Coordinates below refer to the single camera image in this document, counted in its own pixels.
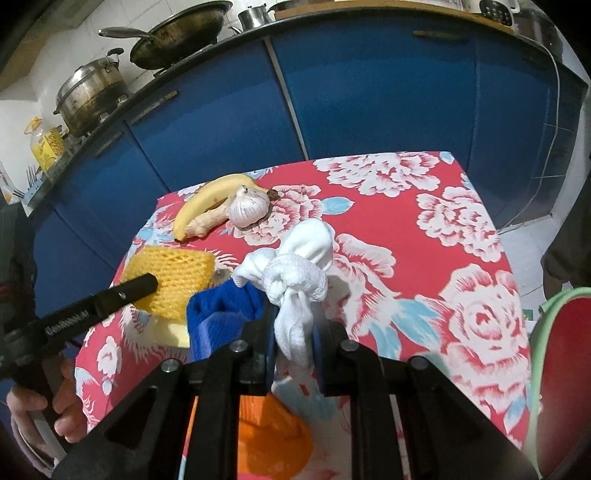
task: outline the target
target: pot lid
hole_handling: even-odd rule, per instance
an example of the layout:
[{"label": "pot lid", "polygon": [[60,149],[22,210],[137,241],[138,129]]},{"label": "pot lid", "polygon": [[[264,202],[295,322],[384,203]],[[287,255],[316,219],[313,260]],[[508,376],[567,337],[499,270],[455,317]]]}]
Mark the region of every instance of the pot lid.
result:
[{"label": "pot lid", "polygon": [[93,74],[94,72],[98,72],[102,70],[109,64],[116,63],[113,60],[109,60],[106,57],[103,57],[98,60],[91,61],[82,67],[78,67],[74,74],[68,78],[64,84],[61,86],[59,91],[57,92],[56,96],[56,105],[60,106],[63,99],[80,83],[83,79],[88,77],[89,75]]}]

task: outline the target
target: metal pot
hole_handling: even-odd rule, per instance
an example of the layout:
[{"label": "metal pot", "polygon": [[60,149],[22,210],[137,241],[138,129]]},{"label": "metal pot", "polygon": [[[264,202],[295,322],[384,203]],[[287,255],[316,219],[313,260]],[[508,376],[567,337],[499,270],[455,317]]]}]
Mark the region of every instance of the metal pot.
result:
[{"label": "metal pot", "polygon": [[248,7],[238,14],[238,20],[240,20],[242,25],[242,31],[252,30],[253,28],[267,25],[273,21],[267,13],[266,4],[262,4],[260,7]]},{"label": "metal pot", "polygon": [[74,137],[91,133],[105,116],[113,112],[118,99],[129,96],[129,89],[119,72],[122,48],[109,50],[107,56],[79,67],[61,86],[56,96],[56,111]]}]

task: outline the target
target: cabinet handle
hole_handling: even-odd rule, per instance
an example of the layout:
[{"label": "cabinet handle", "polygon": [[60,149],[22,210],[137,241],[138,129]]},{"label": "cabinet handle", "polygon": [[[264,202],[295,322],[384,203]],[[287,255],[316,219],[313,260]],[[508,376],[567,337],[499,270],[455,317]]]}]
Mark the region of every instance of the cabinet handle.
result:
[{"label": "cabinet handle", "polygon": [[95,156],[98,157],[101,153],[105,151],[105,149],[111,145],[115,140],[121,137],[121,132],[117,132],[113,135],[110,139],[108,139],[102,146],[96,151]]},{"label": "cabinet handle", "polygon": [[138,115],[136,115],[135,117],[133,117],[131,119],[131,121],[129,122],[130,125],[133,125],[135,123],[137,123],[138,121],[140,121],[143,117],[145,117],[146,115],[148,115],[148,113],[150,113],[152,110],[158,108],[160,105],[162,105],[164,102],[168,102],[171,98],[174,98],[178,95],[178,90],[173,90],[172,92],[167,93],[166,95],[164,95],[160,100],[156,100],[154,103],[152,103],[150,106],[147,106],[144,110],[142,110]]},{"label": "cabinet handle", "polygon": [[414,30],[413,36],[419,38],[434,38],[435,40],[446,40],[446,41],[467,41],[468,39],[464,35],[450,32],[439,32],[433,30]]}]

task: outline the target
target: table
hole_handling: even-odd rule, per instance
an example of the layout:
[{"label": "table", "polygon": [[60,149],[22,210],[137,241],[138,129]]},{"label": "table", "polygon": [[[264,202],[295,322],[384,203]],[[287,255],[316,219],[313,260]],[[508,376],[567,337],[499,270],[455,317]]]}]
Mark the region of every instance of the table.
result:
[{"label": "table", "polygon": [[[334,231],[328,318],[379,355],[429,356],[521,447],[529,419],[530,356],[517,284],[492,221],[448,152],[382,153],[265,168],[250,175],[282,194],[248,231],[228,222],[182,248],[205,249],[216,268],[277,247],[297,222]],[[144,245],[179,248],[173,220],[199,186],[169,193],[134,238],[114,283]],[[166,357],[187,352],[142,340],[145,312],[128,306],[92,328],[76,361],[89,428]],[[316,382],[283,381],[274,394],[310,426],[314,452],[301,480],[349,477],[348,398],[324,398]],[[402,433],[401,453],[405,457]]]}]

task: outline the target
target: metal screw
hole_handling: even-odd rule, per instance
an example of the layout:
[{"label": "metal screw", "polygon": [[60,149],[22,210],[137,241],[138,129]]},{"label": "metal screw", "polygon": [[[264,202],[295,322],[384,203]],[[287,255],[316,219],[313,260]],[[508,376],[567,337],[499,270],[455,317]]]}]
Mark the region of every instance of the metal screw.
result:
[{"label": "metal screw", "polygon": [[230,350],[234,353],[243,352],[247,348],[248,343],[246,343],[244,340],[234,340],[232,343],[230,343]]},{"label": "metal screw", "polygon": [[163,372],[171,373],[177,370],[181,366],[181,362],[175,360],[174,358],[168,358],[164,362],[160,364],[160,368]]},{"label": "metal screw", "polygon": [[354,352],[359,348],[359,344],[355,340],[343,340],[340,343],[340,347],[345,352]]},{"label": "metal screw", "polygon": [[415,356],[411,358],[410,365],[415,370],[426,370],[429,368],[429,362],[427,362],[427,359],[423,358],[422,356]]}]

